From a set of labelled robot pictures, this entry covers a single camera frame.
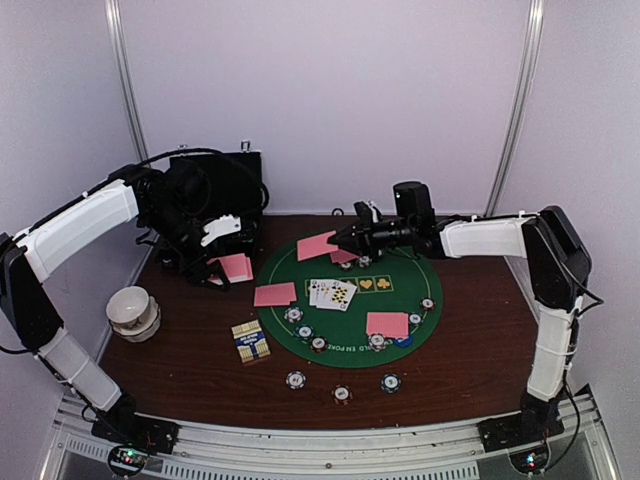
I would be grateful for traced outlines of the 10 chips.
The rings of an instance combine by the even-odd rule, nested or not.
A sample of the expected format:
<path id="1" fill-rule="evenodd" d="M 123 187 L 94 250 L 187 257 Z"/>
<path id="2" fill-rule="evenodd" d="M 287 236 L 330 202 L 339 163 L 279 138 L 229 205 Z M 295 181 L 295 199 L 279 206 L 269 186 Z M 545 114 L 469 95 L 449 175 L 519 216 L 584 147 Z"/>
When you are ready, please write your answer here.
<path id="1" fill-rule="evenodd" d="M 291 306 L 284 311 L 283 317 L 287 322 L 295 324 L 303 319 L 304 311 L 298 306 Z"/>
<path id="2" fill-rule="evenodd" d="M 368 347 L 370 351 L 381 352 L 387 347 L 387 339 L 381 334 L 373 334 L 368 337 Z"/>
<path id="3" fill-rule="evenodd" d="M 361 256 L 357 259 L 357 265 L 360 268 L 368 268 L 372 263 L 372 260 L 368 256 Z"/>

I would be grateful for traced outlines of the pink playing card deck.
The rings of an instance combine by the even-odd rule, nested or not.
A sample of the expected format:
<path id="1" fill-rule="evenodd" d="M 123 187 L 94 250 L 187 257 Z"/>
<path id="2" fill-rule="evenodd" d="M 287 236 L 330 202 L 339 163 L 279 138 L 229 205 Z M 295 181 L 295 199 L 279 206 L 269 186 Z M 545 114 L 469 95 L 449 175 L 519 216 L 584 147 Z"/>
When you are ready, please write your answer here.
<path id="1" fill-rule="evenodd" d="M 212 258 L 208 264 L 213 265 L 216 261 L 221 263 L 221 266 L 231 284 L 250 281 L 253 279 L 251 259 L 244 253 Z"/>

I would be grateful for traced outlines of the pink cards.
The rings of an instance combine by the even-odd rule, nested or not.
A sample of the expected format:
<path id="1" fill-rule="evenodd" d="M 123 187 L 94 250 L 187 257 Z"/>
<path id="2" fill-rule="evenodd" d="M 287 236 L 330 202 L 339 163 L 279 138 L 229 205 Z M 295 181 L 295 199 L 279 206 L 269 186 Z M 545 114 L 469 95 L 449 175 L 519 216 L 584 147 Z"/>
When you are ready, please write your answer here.
<path id="1" fill-rule="evenodd" d="M 403 312 L 369 312 L 366 334 L 380 334 L 385 338 L 402 339 L 409 336 L 408 314 Z"/>
<path id="2" fill-rule="evenodd" d="M 254 292 L 255 307 L 289 306 L 297 301 L 294 282 L 258 286 Z"/>
<path id="3" fill-rule="evenodd" d="M 328 255 L 333 264 L 341 264 L 356 260 L 358 255 L 330 244 L 329 238 L 336 234 L 335 230 L 327 231 L 297 241 L 296 255 L 299 262 Z"/>

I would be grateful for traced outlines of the blue white 10 chip stack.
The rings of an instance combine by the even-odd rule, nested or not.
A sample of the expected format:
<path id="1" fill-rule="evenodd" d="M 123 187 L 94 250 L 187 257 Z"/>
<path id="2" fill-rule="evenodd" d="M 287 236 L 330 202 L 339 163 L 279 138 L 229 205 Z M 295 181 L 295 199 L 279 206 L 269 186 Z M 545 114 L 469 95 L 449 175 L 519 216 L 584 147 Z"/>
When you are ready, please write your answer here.
<path id="1" fill-rule="evenodd" d="M 290 371 L 285 379 L 286 385 L 292 390 L 299 390 L 306 385 L 306 376 L 299 370 Z"/>

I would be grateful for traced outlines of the blue green 50 chip stack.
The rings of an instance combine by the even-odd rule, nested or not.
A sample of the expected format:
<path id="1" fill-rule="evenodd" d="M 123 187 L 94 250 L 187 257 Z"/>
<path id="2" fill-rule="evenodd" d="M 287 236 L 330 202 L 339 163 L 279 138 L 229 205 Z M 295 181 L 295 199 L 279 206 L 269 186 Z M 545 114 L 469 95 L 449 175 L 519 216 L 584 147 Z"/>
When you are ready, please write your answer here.
<path id="1" fill-rule="evenodd" d="M 394 373 L 384 374 L 380 382 L 381 390 L 387 394 L 394 394 L 398 392 L 401 386 L 401 377 Z"/>

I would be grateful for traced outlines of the red black 100 chip stack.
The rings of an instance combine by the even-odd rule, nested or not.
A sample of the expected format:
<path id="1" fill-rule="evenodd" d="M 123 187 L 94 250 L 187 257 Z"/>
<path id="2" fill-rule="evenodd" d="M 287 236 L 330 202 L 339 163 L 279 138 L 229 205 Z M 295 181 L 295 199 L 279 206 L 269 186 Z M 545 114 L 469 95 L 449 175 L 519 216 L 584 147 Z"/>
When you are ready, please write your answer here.
<path id="1" fill-rule="evenodd" d="M 348 405 L 353 398 L 353 394 L 348 386 L 337 385 L 332 390 L 332 398 L 337 405 Z"/>

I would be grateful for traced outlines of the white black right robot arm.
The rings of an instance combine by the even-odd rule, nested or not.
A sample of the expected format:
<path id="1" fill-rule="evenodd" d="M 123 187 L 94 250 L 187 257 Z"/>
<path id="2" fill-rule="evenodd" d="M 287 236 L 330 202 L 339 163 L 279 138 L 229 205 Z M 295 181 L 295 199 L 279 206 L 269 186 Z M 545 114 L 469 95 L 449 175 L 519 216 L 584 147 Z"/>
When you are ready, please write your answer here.
<path id="1" fill-rule="evenodd" d="M 394 219 L 380 220 L 366 202 L 357 219 L 329 238 L 340 249 L 376 259 L 391 247 L 409 246 L 430 259 L 471 256 L 523 258 L 538 311 L 532 371 L 512 430 L 535 440 L 551 424 L 575 354 L 592 261 L 567 215 L 558 206 L 494 218 L 453 215 L 438 219 L 428 200 L 396 200 Z"/>

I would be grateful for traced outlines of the round green poker mat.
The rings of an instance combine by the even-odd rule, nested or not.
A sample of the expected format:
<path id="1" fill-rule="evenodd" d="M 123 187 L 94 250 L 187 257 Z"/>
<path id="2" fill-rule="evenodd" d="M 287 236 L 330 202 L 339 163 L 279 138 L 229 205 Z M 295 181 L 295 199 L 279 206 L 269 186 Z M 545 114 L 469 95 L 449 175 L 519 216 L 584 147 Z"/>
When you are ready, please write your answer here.
<path id="1" fill-rule="evenodd" d="M 335 368 L 371 368 L 402 359 L 417 351 L 435 332 L 443 307 L 443 288 L 431 263 L 414 255 L 406 248 L 397 248 L 385 254 L 368 268 L 354 267 L 344 271 L 333 264 L 329 256 L 299 262 L 295 241 L 281 247 L 266 261 L 259 271 L 258 286 L 294 282 L 298 306 L 304 311 L 303 319 L 295 324 L 287 322 L 284 306 L 260 307 L 258 315 L 262 326 L 271 337 L 291 353 L 310 362 Z M 309 305 L 308 287 L 311 279 L 337 279 L 357 286 L 357 292 L 345 312 L 321 310 Z M 420 306 L 423 298 L 435 302 L 435 309 L 425 311 Z M 418 313 L 419 325 L 409 323 L 409 336 L 413 344 L 399 348 L 393 338 L 387 347 L 373 352 L 368 347 L 366 334 L 369 312 Z M 294 335 L 297 325 L 310 325 L 315 336 L 328 340 L 328 349 L 314 353 L 310 340 Z"/>

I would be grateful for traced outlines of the white ceramic bowl stack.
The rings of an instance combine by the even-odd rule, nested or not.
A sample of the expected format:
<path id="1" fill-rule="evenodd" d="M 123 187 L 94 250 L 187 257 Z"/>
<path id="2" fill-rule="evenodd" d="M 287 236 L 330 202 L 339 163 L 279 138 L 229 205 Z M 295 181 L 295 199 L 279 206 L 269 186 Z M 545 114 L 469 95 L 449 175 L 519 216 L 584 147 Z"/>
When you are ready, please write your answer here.
<path id="1" fill-rule="evenodd" d="M 130 286 L 108 301 L 106 315 L 115 335 L 130 343 L 149 340 L 161 326 L 161 308 L 144 288 Z"/>

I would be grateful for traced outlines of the card deck holder box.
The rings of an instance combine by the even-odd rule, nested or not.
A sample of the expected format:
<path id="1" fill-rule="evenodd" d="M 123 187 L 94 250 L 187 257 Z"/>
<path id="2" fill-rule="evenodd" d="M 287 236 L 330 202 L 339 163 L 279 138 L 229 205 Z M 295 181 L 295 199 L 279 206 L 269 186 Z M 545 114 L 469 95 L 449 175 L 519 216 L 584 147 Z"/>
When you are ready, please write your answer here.
<path id="1" fill-rule="evenodd" d="M 271 355 L 271 349 L 258 320 L 233 326 L 231 332 L 243 364 Z"/>

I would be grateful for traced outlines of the black poker chip case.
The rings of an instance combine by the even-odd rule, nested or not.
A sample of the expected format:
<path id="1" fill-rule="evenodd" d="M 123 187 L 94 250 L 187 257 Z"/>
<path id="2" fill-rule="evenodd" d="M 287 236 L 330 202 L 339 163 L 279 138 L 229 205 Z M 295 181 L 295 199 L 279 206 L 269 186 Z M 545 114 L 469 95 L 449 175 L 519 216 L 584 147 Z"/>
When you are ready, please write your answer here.
<path id="1" fill-rule="evenodd" d="M 181 149 L 164 152 L 153 158 L 159 162 L 178 159 L 194 161 L 211 183 L 211 197 L 207 208 L 198 216 L 188 217 L 204 225 L 223 215 L 238 216 L 242 228 L 239 232 L 222 236 L 213 242 L 217 256 L 244 253 L 251 257 L 255 251 L 263 211 L 270 195 L 262 181 L 262 157 L 257 151 L 213 153 L 204 148 Z"/>

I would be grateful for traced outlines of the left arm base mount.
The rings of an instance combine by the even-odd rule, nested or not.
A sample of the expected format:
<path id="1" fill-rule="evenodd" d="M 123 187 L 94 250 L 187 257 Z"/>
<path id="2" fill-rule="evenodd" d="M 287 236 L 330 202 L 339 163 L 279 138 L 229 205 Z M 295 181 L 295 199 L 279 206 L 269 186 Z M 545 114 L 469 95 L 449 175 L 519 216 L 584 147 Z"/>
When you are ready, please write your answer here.
<path id="1" fill-rule="evenodd" d="M 91 428 L 94 437 L 134 446 L 151 454 L 171 454 L 179 425 L 168 420 L 141 416 L 132 411 L 100 414 Z"/>

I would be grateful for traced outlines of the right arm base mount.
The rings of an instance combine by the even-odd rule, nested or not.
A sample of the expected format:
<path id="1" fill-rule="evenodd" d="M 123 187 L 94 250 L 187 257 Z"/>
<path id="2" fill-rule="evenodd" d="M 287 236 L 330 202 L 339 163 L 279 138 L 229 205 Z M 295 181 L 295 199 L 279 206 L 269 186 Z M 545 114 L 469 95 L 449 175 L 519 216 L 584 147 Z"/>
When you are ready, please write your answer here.
<path id="1" fill-rule="evenodd" d="M 557 403 L 525 406 L 518 413 L 483 420 L 477 428 L 486 453 L 541 442 L 564 432 Z"/>

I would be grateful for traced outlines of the left aluminium frame post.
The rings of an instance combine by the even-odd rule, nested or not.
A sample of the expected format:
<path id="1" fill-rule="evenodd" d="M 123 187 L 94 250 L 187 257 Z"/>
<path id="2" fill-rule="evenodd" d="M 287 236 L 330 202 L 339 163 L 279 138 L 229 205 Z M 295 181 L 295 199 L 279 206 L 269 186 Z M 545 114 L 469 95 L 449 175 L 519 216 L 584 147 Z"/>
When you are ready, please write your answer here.
<path id="1" fill-rule="evenodd" d="M 143 161 L 148 158 L 148 149 L 135 98 L 133 78 L 130 71 L 122 23 L 121 6 L 118 0 L 105 0 L 104 5 L 108 33 L 114 52 L 115 64 L 124 101 L 125 116 L 138 160 Z"/>

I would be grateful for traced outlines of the aluminium frame post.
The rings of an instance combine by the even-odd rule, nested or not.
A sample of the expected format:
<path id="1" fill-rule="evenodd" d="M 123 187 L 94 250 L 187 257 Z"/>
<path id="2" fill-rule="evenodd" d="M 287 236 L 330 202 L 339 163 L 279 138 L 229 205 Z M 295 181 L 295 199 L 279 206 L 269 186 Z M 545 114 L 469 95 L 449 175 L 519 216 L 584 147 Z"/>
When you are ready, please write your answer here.
<path id="1" fill-rule="evenodd" d="M 130 71 L 122 23 L 121 6 L 118 0 L 105 0 L 104 5 L 108 33 L 114 52 L 115 64 L 124 101 L 125 116 L 138 160 L 143 161 L 148 158 L 148 149 L 135 98 L 133 78 Z"/>
<path id="2" fill-rule="evenodd" d="M 492 216 L 497 211 L 499 201 L 507 183 L 512 160 L 517 149 L 521 128 L 525 118 L 526 105 L 530 98 L 537 69 L 540 46 L 543 37 L 544 14 L 545 1 L 531 0 L 529 2 L 528 19 L 526 23 L 514 99 L 501 149 L 498 168 L 484 211 L 485 216 Z"/>

